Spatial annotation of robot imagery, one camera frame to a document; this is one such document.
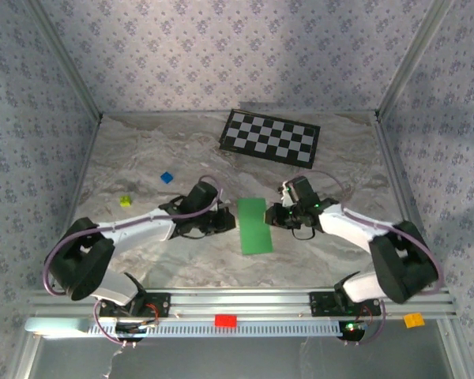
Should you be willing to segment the green paper sheet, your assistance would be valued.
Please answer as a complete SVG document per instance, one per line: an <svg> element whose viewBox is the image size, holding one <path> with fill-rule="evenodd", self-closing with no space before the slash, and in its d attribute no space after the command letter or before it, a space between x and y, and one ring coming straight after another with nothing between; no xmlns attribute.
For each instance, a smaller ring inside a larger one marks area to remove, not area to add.
<svg viewBox="0 0 474 379"><path fill-rule="evenodd" d="M264 198L241 198L237 201L239 234L243 255L273 252L272 235L265 223Z"/></svg>

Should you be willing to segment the black white checkerboard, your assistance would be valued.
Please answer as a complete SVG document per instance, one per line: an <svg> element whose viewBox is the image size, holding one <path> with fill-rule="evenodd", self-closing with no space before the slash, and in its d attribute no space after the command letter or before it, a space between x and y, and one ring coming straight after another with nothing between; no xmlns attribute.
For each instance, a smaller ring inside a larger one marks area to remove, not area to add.
<svg viewBox="0 0 474 379"><path fill-rule="evenodd" d="M220 135L220 149L311 169L320 131L320 126L233 109Z"/></svg>

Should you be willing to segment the aluminium frame bar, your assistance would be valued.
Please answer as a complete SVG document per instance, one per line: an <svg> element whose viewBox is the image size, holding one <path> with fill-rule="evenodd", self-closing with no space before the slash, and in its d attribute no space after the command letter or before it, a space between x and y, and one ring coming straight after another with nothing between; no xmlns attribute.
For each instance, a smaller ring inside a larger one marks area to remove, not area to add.
<svg viewBox="0 0 474 379"><path fill-rule="evenodd" d="M386 170L391 182L393 195L397 201L401 215L412 221L420 231L423 231L423 223L416 206L416 199L413 196L408 182L407 173L399 155L393 150L390 139L386 133L386 128L382 124L379 110L374 111L374 128L377 135L378 146L381 149Z"/></svg>
<svg viewBox="0 0 474 379"><path fill-rule="evenodd" d="M102 116L107 116L110 118L131 118L131 117L152 117L152 116L166 116L166 115L208 115L208 114L220 114L225 113L229 114L230 109L225 110L201 110L201 111L109 111L102 113ZM287 109L274 109L274 110L252 110L245 111L255 114L372 114L374 115L377 109L356 109L356 110L311 110L311 109L301 109L298 111L287 110Z"/></svg>
<svg viewBox="0 0 474 379"><path fill-rule="evenodd" d="M43 281L43 286L44 289L47 291L49 295L52 296L63 296L65 294L64 291L56 291L53 288L53 284L55 283L54 278L50 278L50 266L51 263L55 257L55 255L59 252L59 250L62 247L62 240L64 239L63 235L66 233L68 228L71 225L71 222L73 221L75 212L77 210L77 206L79 204L79 200L81 198L81 192L82 192L82 186L84 184L86 172L88 170L88 165L89 161L92 156L92 150L94 148L94 145L96 143L97 135L100 129L100 125L103 119L103 114L100 114L98 119L96 120L95 127L92 131L91 137L88 142L88 148L86 149L86 153L82 162L81 169L79 171L79 174L77 176L77 182L74 190L74 194L72 197L72 201L70 202L69 206L69 213L66 218L66 221L64 223L64 226L62 227L62 232L61 232L61 238L59 239L58 242L53 246L53 249L50 251L50 253L46 256L43 264L43 271L42 271L42 281Z"/></svg>

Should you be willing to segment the wide aluminium mounting rail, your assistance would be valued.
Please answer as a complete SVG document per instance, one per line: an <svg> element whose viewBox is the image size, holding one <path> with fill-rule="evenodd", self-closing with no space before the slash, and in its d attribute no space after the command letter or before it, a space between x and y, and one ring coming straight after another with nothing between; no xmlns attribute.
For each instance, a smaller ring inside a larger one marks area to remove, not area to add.
<svg viewBox="0 0 474 379"><path fill-rule="evenodd" d="M174 288L168 301L168 321L212 321L217 314L235 315L240 321L303 320L311 317L309 287L286 288ZM421 313L426 319L454 318L457 306L448 290L436 295L415 296L405 304L384 300L386 316L399 319ZM72 302L67 297L32 293L28 315L33 317L79 317L92 315L94 301L87 298Z"/></svg>

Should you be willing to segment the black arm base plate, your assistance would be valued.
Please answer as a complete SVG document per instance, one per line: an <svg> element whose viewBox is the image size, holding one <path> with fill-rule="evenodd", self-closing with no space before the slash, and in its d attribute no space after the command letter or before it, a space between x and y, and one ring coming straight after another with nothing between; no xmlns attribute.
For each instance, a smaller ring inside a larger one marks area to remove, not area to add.
<svg viewBox="0 0 474 379"><path fill-rule="evenodd" d="M353 302L335 291L310 292L309 305L313 317L357 317L382 314L382 308L377 299Z"/></svg>
<svg viewBox="0 0 474 379"><path fill-rule="evenodd" d="M145 292L124 306L116 305L110 301L104 301L103 304L105 307L99 310L101 317L162 318L169 315L171 294Z"/></svg>

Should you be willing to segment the aluminium frame post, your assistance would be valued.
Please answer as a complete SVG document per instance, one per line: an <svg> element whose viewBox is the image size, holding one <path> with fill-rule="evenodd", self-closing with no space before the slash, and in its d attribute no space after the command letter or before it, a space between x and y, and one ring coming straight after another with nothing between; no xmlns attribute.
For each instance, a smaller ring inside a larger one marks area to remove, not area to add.
<svg viewBox="0 0 474 379"><path fill-rule="evenodd" d="M94 122L99 123L102 114L40 0L22 0L22 2L30 13L36 27L39 29L40 35L44 38L51 52L54 54L58 65L65 74L68 83L74 90L87 115Z"/></svg>
<svg viewBox="0 0 474 379"><path fill-rule="evenodd" d="M384 122L389 117L411 75L455 1L432 0L430 8L419 24L417 32L376 110L376 118L379 122Z"/></svg>

